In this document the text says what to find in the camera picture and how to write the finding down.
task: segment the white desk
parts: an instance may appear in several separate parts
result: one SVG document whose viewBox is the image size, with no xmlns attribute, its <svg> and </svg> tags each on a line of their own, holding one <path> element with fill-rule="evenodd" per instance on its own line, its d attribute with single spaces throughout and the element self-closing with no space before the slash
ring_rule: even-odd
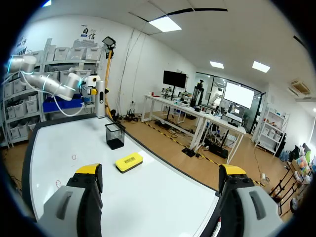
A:
<svg viewBox="0 0 316 237">
<path fill-rule="evenodd" d="M 242 123 L 242 119 L 236 115 L 233 115 L 231 113 L 226 113 L 225 116 L 230 118 L 230 119 L 236 120 L 237 122 Z"/>
<path fill-rule="evenodd" d="M 205 133 L 205 136 L 204 136 L 202 142 L 204 142 L 204 140 L 205 140 L 205 138 L 206 138 L 206 135 L 207 135 L 207 133 L 208 133 L 208 130 L 209 130 L 210 127 L 211 127 L 211 123 L 214 123 L 214 124 L 216 124 L 216 125 L 219 125 L 220 127 L 224 127 L 224 128 L 226 128 L 226 129 L 228 129 L 229 131 L 233 131 L 233 132 L 235 132 L 235 133 L 238 134 L 238 137 L 237 137 L 237 139 L 236 139 L 236 142 L 234 142 L 233 147 L 232 147 L 232 149 L 231 149 L 231 151 L 229 152 L 228 157 L 227 157 L 226 163 L 229 164 L 229 163 L 232 161 L 232 159 L 233 159 L 233 157 L 234 157 L 234 155 L 235 155 L 235 153 L 236 153 L 236 151 L 237 151 L 237 149 L 238 149 L 238 147 L 239 147 L 239 145 L 240 145 L 240 142 L 241 142 L 243 136 L 246 134 L 246 130 L 244 129 L 244 127 L 241 127 L 241 126 L 239 126 L 239 127 L 232 126 L 232 125 L 228 124 L 227 121 L 222 120 L 222 119 L 220 119 L 220 118 L 217 118 L 217 117 L 215 117 L 214 115 L 204 114 L 204 117 L 205 117 L 205 120 L 204 120 L 203 127 L 202 127 L 202 129 L 201 129 L 202 132 L 199 134 L 199 136 L 198 136 L 198 138 L 197 138 L 197 141 L 196 141 L 197 144 L 194 144 L 195 152 L 196 152 L 196 151 L 199 149 L 199 147 L 201 146 L 201 145 L 198 145 L 198 144 L 199 144 L 199 142 L 200 142 L 200 140 L 201 140 L 201 138 L 202 138 L 203 131 L 204 131 L 205 128 L 206 128 L 207 122 L 209 122 L 209 126 L 207 127 L 207 130 L 206 130 L 206 133 Z"/>
<path fill-rule="evenodd" d="M 150 99 L 152 101 L 152 105 L 151 105 L 151 109 L 150 109 L 150 114 L 149 114 L 149 117 L 148 118 L 145 118 L 145 110 L 146 110 L 146 101 Z M 197 128 L 196 128 L 196 131 L 195 133 L 190 133 L 168 121 L 165 121 L 163 120 L 162 118 L 158 117 L 158 116 L 155 116 L 153 115 L 153 110 L 154 110 L 154 104 L 155 102 L 158 102 L 158 103 L 162 103 L 162 104 L 165 104 L 167 106 L 170 106 L 172 108 L 176 108 L 176 109 L 179 109 L 185 113 L 188 113 L 188 114 L 191 114 L 195 117 L 197 117 Z M 194 148 L 194 145 L 197 141 L 197 137 L 199 135 L 200 132 L 203 133 L 203 130 L 201 131 L 201 126 L 202 126 L 202 123 L 203 123 L 203 120 L 204 120 L 204 113 L 202 112 L 197 112 L 195 111 L 192 107 L 189 107 L 189 106 L 180 106 L 180 105 L 176 105 L 173 103 L 173 101 L 170 101 L 170 100 L 167 100 L 167 99 L 163 99 L 163 98 L 160 98 L 160 97 L 153 97 L 153 96 L 149 96 L 149 95 L 145 95 L 145 99 L 144 99 L 144 105 L 143 105 L 143 112 L 142 112 L 142 122 L 145 122 L 145 121 L 151 121 L 152 118 L 155 118 L 155 119 L 158 119 L 160 120 L 162 123 L 166 123 L 178 130 L 180 130 L 181 132 L 184 132 L 190 136 L 193 137 L 192 139 L 192 142 L 190 144 L 190 149 L 193 149 Z"/>
<path fill-rule="evenodd" d="M 26 187 L 29 182 L 23 196 L 29 192 L 36 219 L 57 191 L 57 180 L 65 185 L 78 168 L 98 162 L 103 171 L 102 236 L 200 236 L 217 204 L 215 191 L 127 134 L 124 147 L 111 150 L 105 142 L 104 125 L 109 123 L 108 118 L 89 118 L 35 129 L 24 161 L 30 164 L 29 177 L 23 167 L 22 182 Z M 133 152 L 143 156 L 143 163 L 121 174 L 115 161 Z"/>
</svg>

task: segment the projector screen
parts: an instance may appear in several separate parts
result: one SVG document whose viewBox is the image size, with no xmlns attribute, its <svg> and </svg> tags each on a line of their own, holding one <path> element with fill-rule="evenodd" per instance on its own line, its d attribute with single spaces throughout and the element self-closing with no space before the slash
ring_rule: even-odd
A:
<svg viewBox="0 0 316 237">
<path fill-rule="evenodd" d="M 224 99 L 250 109 L 254 93 L 252 90 L 228 82 Z"/>
</svg>

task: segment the ceiling light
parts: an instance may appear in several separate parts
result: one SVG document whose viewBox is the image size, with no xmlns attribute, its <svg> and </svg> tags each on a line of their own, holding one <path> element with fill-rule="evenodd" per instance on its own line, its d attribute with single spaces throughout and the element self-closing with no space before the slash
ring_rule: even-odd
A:
<svg viewBox="0 0 316 237">
<path fill-rule="evenodd" d="M 209 63 L 212 65 L 212 67 L 214 68 L 221 68 L 223 69 L 224 68 L 224 65 L 222 63 L 217 63 L 217 62 L 212 62 L 212 61 L 209 61 Z"/>
<path fill-rule="evenodd" d="M 167 16 L 159 18 L 157 20 L 150 21 L 149 24 L 155 26 L 162 32 L 181 30 L 181 27 L 178 26 L 173 20 L 171 20 Z"/>
<path fill-rule="evenodd" d="M 42 7 L 50 6 L 51 5 L 51 0 L 47 1 Z"/>
<path fill-rule="evenodd" d="M 268 70 L 270 69 L 269 66 L 264 65 L 264 64 L 262 64 L 262 63 L 258 63 L 258 62 L 256 62 L 256 61 L 253 62 L 252 68 L 257 69 L 257 70 L 259 70 L 259 71 L 262 71 L 262 72 L 264 72 L 264 73 L 267 73 Z"/>
</svg>

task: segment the yellow black caution tape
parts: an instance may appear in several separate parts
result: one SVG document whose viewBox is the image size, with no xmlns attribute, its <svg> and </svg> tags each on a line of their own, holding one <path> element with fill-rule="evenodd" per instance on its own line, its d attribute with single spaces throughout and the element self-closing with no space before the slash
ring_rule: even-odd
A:
<svg viewBox="0 0 316 237">
<path fill-rule="evenodd" d="M 170 137 L 169 135 L 167 135 L 167 134 L 161 132 L 159 129 L 157 129 L 157 128 L 151 126 L 149 123 L 146 123 L 146 122 L 143 122 L 143 123 L 146 124 L 148 127 L 151 127 L 152 129 L 156 130 L 156 131 L 159 132 L 161 135 L 164 135 L 164 136 L 166 136 L 167 138 L 170 138 L 172 141 L 178 143 L 180 146 L 183 146 L 183 147 L 189 149 L 189 147 L 187 147 L 186 145 L 182 144 L 181 142 L 178 142 L 177 140 L 173 139 L 173 138 Z M 201 157 L 203 157 L 204 159 L 206 159 L 206 160 L 208 160 L 208 161 L 210 161 L 210 162 L 212 162 L 212 163 L 214 163 L 214 164 L 216 164 L 216 165 L 220 165 L 220 164 L 217 163 L 216 161 L 213 161 L 213 160 L 207 158 L 207 157 L 204 156 L 203 154 L 200 154 L 200 153 L 197 153 L 197 154 L 199 154 L 199 155 L 200 155 Z M 263 186 L 263 187 L 265 186 L 264 184 L 262 184 L 262 183 L 260 183 L 260 182 L 258 182 L 258 181 L 256 181 L 256 180 L 253 180 L 253 179 L 251 179 L 251 180 L 252 180 L 254 183 L 258 184 L 258 185 L 261 185 L 261 186 Z"/>
</svg>

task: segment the yellow pole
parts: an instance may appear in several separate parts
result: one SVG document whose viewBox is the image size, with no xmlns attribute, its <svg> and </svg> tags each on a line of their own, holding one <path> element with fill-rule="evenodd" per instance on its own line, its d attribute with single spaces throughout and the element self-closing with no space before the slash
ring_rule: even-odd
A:
<svg viewBox="0 0 316 237">
<path fill-rule="evenodd" d="M 110 50 L 110 52 L 109 52 L 108 63 L 107 63 L 107 70 L 106 70 L 106 72 L 105 72 L 105 80 L 104 80 L 105 88 L 108 87 L 111 56 L 112 56 L 112 50 Z M 106 107 L 105 107 L 105 112 L 106 112 L 106 114 L 107 114 L 110 118 L 112 118 L 111 110 L 110 110 L 110 107 L 109 107 L 109 104 L 108 104 L 107 95 L 105 95 L 105 106 L 106 106 Z"/>
</svg>

